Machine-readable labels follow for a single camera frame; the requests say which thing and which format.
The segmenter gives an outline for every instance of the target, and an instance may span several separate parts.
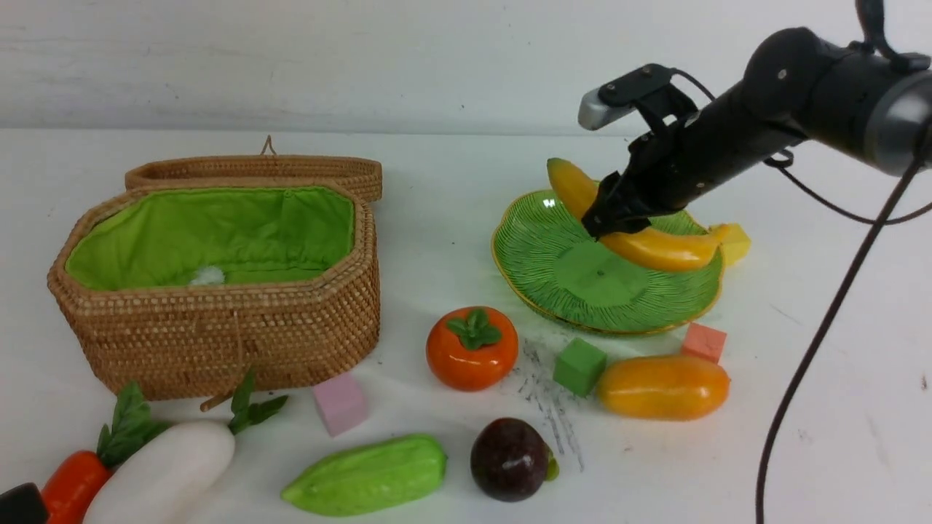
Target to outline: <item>white table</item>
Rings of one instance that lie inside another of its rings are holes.
[[[93,448],[111,416],[114,396],[91,375],[46,288],[48,267],[76,219],[118,193],[130,168],[258,153],[264,139],[264,132],[0,131],[0,490],[42,485],[69,453]],[[505,207],[546,186],[547,158],[571,159],[601,176],[624,166],[624,141],[283,133],[274,144],[282,154],[347,154],[384,164],[385,196],[376,206],[383,335],[354,370],[372,416],[333,439],[309,391],[288,392],[294,398],[279,416],[238,437],[234,463],[194,522],[318,521],[280,501],[281,488],[327,453],[408,432],[433,433],[444,445],[445,485],[427,499],[352,522],[752,521],[768,424],[865,227],[763,167],[698,200],[691,209],[699,220],[740,222],[754,241],[703,319],[729,333],[722,364],[732,396],[700,421],[629,421],[574,402],[548,383],[555,352],[575,334],[524,306],[488,247]],[[894,183],[816,145],[799,148],[797,164],[816,190],[864,214],[876,213]],[[916,182],[902,210],[930,198],[928,178]],[[932,518],[932,392],[923,385],[926,374],[932,379],[929,220],[882,234],[816,357],[777,440],[769,522]],[[501,385],[457,393],[426,367],[424,339],[440,314],[475,304],[509,314],[541,363],[522,355]],[[682,334],[586,338],[621,358],[674,352]],[[177,420],[227,414],[224,404],[203,415],[199,402],[153,409]],[[565,416],[550,418],[559,407]],[[563,449],[559,481],[523,503],[488,499],[469,473],[475,436],[499,416],[527,420],[554,447],[559,435]]]

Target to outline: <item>red cube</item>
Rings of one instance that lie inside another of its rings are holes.
[[[721,353],[725,350],[725,339],[727,337],[728,334],[724,331],[706,325],[690,324],[679,352],[704,358],[718,364]]]

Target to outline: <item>green plate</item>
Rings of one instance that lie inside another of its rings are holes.
[[[708,233],[686,212],[651,221],[667,233]],[[492,256],[532,309],[616,335],[658,333],[702,316],[718,300],[724,272],[721,251],[696,271],[636,266],[593,241],[551,190],[529,193],[508,207],[492,236]]]

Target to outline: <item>toy banana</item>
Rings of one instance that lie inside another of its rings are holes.
[[[547,160],[550,186],[569,214],[577,220],[596,201],[596,181],[563,159]],[[603,245],[643,268],[658,271],[692,271],[708,265],[730,228],[723,226],[708,235],[671,235],[655,228],[638,233],[611,233],[599,239]]]

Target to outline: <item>black cable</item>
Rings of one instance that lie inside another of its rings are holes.
[[[867,224],[867,225],[870,226],[870,225],[872,225],[872,224],[874,223],[874,221],[873,221],[873,220],[870,220],[869,218],[865,218],[865,217],[863,217],[863,216],[859,216],[859,215],[857,215],[857,214],[853,214],[853,213],[851,213],[850,211],[846,211],[846,210],[842,209],[841,207],[839,207],[839,206],[837,206],[837,205],[835,205],[835,204],[829,202],[828,200],[825,200],[825,199],[822,198],[822,196],[820,196],[818,193],[816,193],[815,191],[813,191],[812,189],[810,189],[809,187],[807,187],[806,184],[803,184],[802,182],[800,182],[800,180],[799,180],[798,178],[796,178],[795,176],[793,176],[792,173],[790,173],[790,172],[787,170],[787,168],[776,167],[776,169],[777,169],[778,171],[780,171],[781,173],[783,173],[783,175],[786,176],[786,177],[789,179],[790,182],[792,182],[793,184],[795,184],[796,187],[798,187],[799,189],[802,189],[802,191],[803,191],[805,194],[807,194],[807,195],[809,195],[810,197],[812,197],[812,198],[818,200],[819,203],[821,203],[821,204],[824,205],[825,207],[831,209],[831,210],[834,211],[835,213],[840,214],[840,215],[842,215],[842,216],[846,216],[846,217],[848,217],[848,218],[854,220],[855,222],[860,222],[861,224]],[[904,214],[904,215],[902,215],[902,216],[900,216],[900,217],[898,217],[898,218],[891,218],[891,219],[887,220],[886,222],[884,222],[884,225],[885,225],[885,226],[895,226],[896,224],[902,224],[903,222],[909,222],[909,221],[912,220],[913,218],[922,216],[922,215],[928,213],[929,211],[932,211],[932,203],[928,203],[928,204],[926,204],[925,206],[923,206],[923,207],[917,209],[916,211],[913,211],[912,213]]]
[[[687,73],[687,72],[685,72],[685,71],[680,71],[680,70],[677,69],[676,67],[671,67],[671,68],[670,68],[670,73],[673,73],[674,75],[679,75],[679,76],[682,76],[683,78],[686,78],[687,80],[689,80],[690,82],[692,82],[692,84],[693,84],[695,87],[699,88],[699,90],[702,92],[702,94],[704,94],[705,96],[707,96],[709,100],[712,100],[712,101],[715,100],[715,95],[712,94],[712,91],[706,89],[706,86],[702,85],[702,82],[700,82],[699,80],[696,80],[694,76],[690,75],[689,73]]]
[[[780,406],[776,409],[774,421],[771,423],[770,430],[767,432],[767,440],[764,443],[763,452],[761,453],[761,464],[758,469],[757,491],[755,495],[757,524],[763,524],[763,494],[764,485],[767,481],[767,467],[770,463],[770,456],[774,451],[774,442],[776,442],[776,435],[780,431],[780,424],[787,415],[789,403],[793,400],[793,395],[796,393],[796,390],[799,389],[802,377],[806,374],[806,370],[812,363],[813,358],[815,358],[816,352],[822,344],[822,340],[825,339],[826,334],[829,332],[831,323],[835,320],[835,316],[838,314],[838,310],[841,308],[844,298],[851,288],[851,284],[855,281],[857,272],[861,269],[861,265],[864,264],[864,259],[867,258],[870,248],[874,244],[874,241],[877,240],[877,236],[880,235],[880,230],[884,228],[890,214],[892,214],[894,208],[897,207],[899,199],[902,198],[903,193],[906,192],[906,187],[912,182],[916,174],[923,169],[925,166],[925,159],[929,158],[930,155],[932,155],[932,122],[928,122],[926,125],[925,140],[915,159],[913,159],[906,172],[903,173],[903,177],[899,179],[893,192],[890,193],[890,197],[887,199],[886,204],[884,204],[880,214],[877,215],[877,219],[870,225],[867,236],[861,243],[861,247],[857,250],[855,259],[851,262],[848,272],[844,275],[842,285],[838,288],[835,298],[832,299],[829,310],[826,311],[825,318],[822,319],[822,324],[820,324],[818,330],[815,331],[815,336],[809,345],[809,349],[806,350],[806,353],[802,356],[802,361],[799,367],[796,368],[793,379],[789,382],[787,391],[783,395],[783,400],[780,401]]]
[[[715,100],[715,95],[706,89],[706,87],[703,86],[702,83],[700,83],[698,80],[678,69],[673,69],[672,71],[674,75],[682,76],[692,82],[693,85],[699,88],[699,90],[701,90],[710,100]],[[855,281],[857,273],[860,271],[861,266],[863,266],[864,260],[867,259],[870,248],[877,240],[877,237],[880,236],[881,229],[883,229],[885,226],[902,224],[903,222],[907,222],[913,218],[922,216],[923,214],[926,214],[932,210],[932,203],[929,203],[912,213],[904,214],[899,218],[890,218],[890,215],[893,214],[893,210],[897,207],[899,200],[903,197],[903,194],[906,193],[907,186],[909,186],[910,182],[912,182],[912,179],[915,178],[916,174],[924,168],[925,160],[932,158],[932,120],[926,122],[925,124],[925,136],[923,137],[923,143],[919,147],[919,151],[916,153],[916,157],[912,160],[912,163],[910,164],[910,167],[907,168],[906,172],[903,173],[903,177],[899,179],[896,187],[893,189],[893,192],[891,192],[890,196],[887,198],[883,209],[874,220],[870,220],[869,218],[864,218],[863,216],[846,211],[845,209],[824,199],[818,193],[800,182],[799,179],[797,179],[787,170],[787,167],[792,165],[793,162],[792,154],[788,151],[784,151],[783,153],[787,156],[786,160],[768,159],[764,163],[783,173],[790,182],[796,185],[796,187],[801,189],[804,193],[813,199],[817,200],[822,205],[825,205],[838,214],[860,222],[861,224],[868,224],[870,225],[870,229],[868,230],[867,236],[864,237],[864,241],[858,248],[857,253],[855,254],[855,258],[851,262],[851,266],[848,267],[848,271],[845,273],[844,279],[842,279],[842,284],[839,286],[838,291],[835,293],[835,298],[832,299],[831,304],[829,305],[829,309],[826,311],[825,317],[822,319],[822,323],[815,331],[815,335],[809,344],[809,348],[806,350],[806,353],[803,354],[800,365],[796,368],[796,372],[793,374],[793,378],[790,380],[789,386],[783,394],[780,405],[776,409],[774,419],[770,425],[770,429],[767,431],[767,438],[764,442],[763,451],[761,452],[761,462],[758,467],[757,487],[754,496],[754,508],[756,516],[755,521],[757,524],[764,524],[763,503],[764,489],[767,483],[767,469],[770,465],[771,455],[774,452],[776,436],[780,433],[780,426],[783,423],[783,419],[787,416],[789,404],[792,402],[793,396],[799,389],[800,384],[802,383],[802,378],[805,376],[806,371],[809,369],[809,365],[812,363],[813,359],[816,358],[816,353],[818,352],[819,347],[822,345],[822,341],[825,340],[826,335],[829,333],[832,322],[834,322],[835,317],[838,316],[838,311],[841,309],[842,304],[844,303],[844,299],[847,297],[848,291],[851,289],[851,285]]]
[[[709,100],[712,100],[712,101],[715,100],[715,95],[712,94],[712,91],[708,90],[708,89],[706,88],[706,86],[702,85],[702,82],[700,82],[699,80],[697,80],[694,76],[690,75],[689,73],[686,73],[685,71],[680,71],[679,69],[676,69],[676,68],[671,68],[671,69],[670,69],[670,72],[673,73],[674,75],[678,75],[678,76],[682,76],[683,78],[686,78],[686,79],[689,80],[696,88],[698,88],[701,92],[703,92],[703,94],[704,94],[706,97],[708,97]],[[810,197],[812,197],[813,199],[815,199],[817,202],[819,202],[820,204],[824,205],[825,207],[831,209],[831,210],[834,211],[835,213],[840,214],[841,216],[844,216],[844,217],[846,217],[846,218],[850,218],[850,219],[854,220],[855,222],[860,222],[861,224],[866,224],[866,225],[868,225],[868,226],[870,226],[870,225],[872,225],[872,224],[874,223],[874,221],[871,220],[871,219],[869,219],[869,218],[865,218],[865,217],[860,216],[860,215],[858,215],[858,214],[853,214],[853,213],[851,213],[850,211],[845,210],[845,209],[842,208],[841,206],[839,206],[839,205],[837,205],[837,204],[831,203],[830,201],[826,200],[824,197],[822,197],[821,195],[819,195],[818,193],[816,193],[815,191],[813,191],[811,188],[809,188],[809,186],[807,186],[806,184],[804,184],[799,178],[796,178],[795,176],[793,176],[793,174],[792,174],[791,172],[789,172],[789,170],[787,169],[787,167],[789,167],[790,165],[792,165],[792,161],[790,161],[790,162],[788,162],[788,163],[782,163],[782,162],[779,162],[779,161],[777,161],[777,162],[764,162],[764,163],[765,163],[767,166],[772,167],[772,168],[776,169],[777,171],[783,173],[783,175],[786,176],[787,179],[788,179],[790,182],[792,182],[794,185],[796,185],[796,187],[798,187],[799,189],[801,189],[803,193],[809,195]],[[904,223],[904,222],[909,222],[909,221],[912,220],[913,218],[918,218],[918,217],[920,217],[920,216],[922,216],[922,215],[928,213],[929,211],[932,211],[932,202],[929,202],[929,203],[926,204],[925,206],[923,206],[923,207],[917,209],[916,211],[913,211],[912,213],[904,214],[904,215],[902,215],[902,216],[900,216],[900,217],[897,217],[897,218],[891,218],[891,219],[887,220],[887,221],[884,223],[884,225],[885,225],[885,226],[895,226],[896,224],[902,224],[902,223]]]

